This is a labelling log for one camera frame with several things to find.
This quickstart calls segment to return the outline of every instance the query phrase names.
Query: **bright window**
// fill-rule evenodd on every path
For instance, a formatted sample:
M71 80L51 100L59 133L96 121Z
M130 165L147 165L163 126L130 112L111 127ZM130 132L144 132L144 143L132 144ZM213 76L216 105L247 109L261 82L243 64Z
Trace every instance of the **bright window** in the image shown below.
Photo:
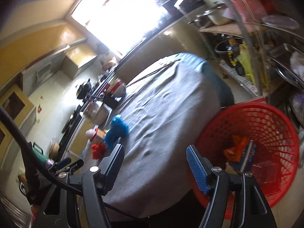
M124 57L162 16L152 0L81 0L72 17L115 54Z

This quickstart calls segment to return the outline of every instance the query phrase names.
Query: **basket rim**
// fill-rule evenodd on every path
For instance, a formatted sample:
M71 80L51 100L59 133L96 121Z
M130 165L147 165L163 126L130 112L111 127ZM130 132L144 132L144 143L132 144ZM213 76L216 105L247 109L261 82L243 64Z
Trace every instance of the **basket rim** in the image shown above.
M225 109L223 111L220 111L206 125L206 127L203 129L203 131L201 132L200 136L198 137L195 145L197 145L198 142L201 142L203 140L202 135L204 134L204 132L206 131L206 129L208 129L210 126L213 126L214 124L218 123L218 120L220 120L221 117L226 116L227 114L232 113L235 110L240 110L240 109L245 109L245 108L259 108L259 109L264 109L264 110L268 110L268 111L271 111L271 112L275 113L276 115L278 115L286 123L286 125L289 127L289 129L291 131L292 138L295 138L294 139L294 147L295 147L294 157L295 157L295 162L296 163L294 163L293 165L296 165L296 167L294 167L294 170L292 171L292 173L290 175L290 179L289 179L288 183L284 185L284 188L282 189L282 191L279 193L279 195L276 197L276 199L271 203L270 208L272 208L276 204L278 204L278 202L288 192L290 186L292 185L292 183L294 181L295 175L297 174L297 171L298 171L298 160L299 160L299 140L298 140L298 134L297 134L297 132L296 132L293 124L291 123L291 121L287 118L287 116L282 111L280 111L279 109L277 109L274 106L271 106L271 105L268 105L268 104L264 104L264 103L258 103L258 102L246 102L246 103L239 103L239 104L235 104L235 105L229 106L229 107L227 107L227 109Z

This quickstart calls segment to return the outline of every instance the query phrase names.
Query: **wrinkled fabric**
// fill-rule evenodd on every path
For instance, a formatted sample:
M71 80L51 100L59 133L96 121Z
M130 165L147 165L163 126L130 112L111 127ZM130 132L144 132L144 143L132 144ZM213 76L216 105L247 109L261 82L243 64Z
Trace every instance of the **wrinkled fabric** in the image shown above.
M217 89L222 83L211 80L213 72L204 59L189 53L167 59L181 60L127 87L111 114L121 114L130 131L121 140L125 158L113 189L102 198L138 217L160 213L190 191L186 148L221 106ZM107 213L112 221L128 219L110 209Z

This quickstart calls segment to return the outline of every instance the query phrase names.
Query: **ribbed blue pad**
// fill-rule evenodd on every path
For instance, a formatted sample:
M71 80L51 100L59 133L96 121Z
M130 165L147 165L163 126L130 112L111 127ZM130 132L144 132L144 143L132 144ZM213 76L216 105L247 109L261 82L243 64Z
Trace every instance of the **ribbed blue pad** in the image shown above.
M190 147L187 148L186 157L199 190L205 195L209 195L210 187L207 182L207 174Z

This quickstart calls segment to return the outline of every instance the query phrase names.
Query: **silver screw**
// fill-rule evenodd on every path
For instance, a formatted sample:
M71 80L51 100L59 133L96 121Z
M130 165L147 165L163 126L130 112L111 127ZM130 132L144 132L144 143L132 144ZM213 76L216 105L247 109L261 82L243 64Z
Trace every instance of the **silver screw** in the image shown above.
M213 167L213 171L215 171L215 172L221 172L222 169L221 169L221 167L215 166L215 167Z
M58 176L59 176L59 178L65 178L67 176L67 173L66 172L60 172Z
M252 174L250 171L247 171L247 172L245 173L245 175L246 175L247 177L252 177L252 176L253 176L253 174Z
M98 171L98 170L99 170L98 166L92 166L92 167L90 168L90 172L96 172L96 171Z

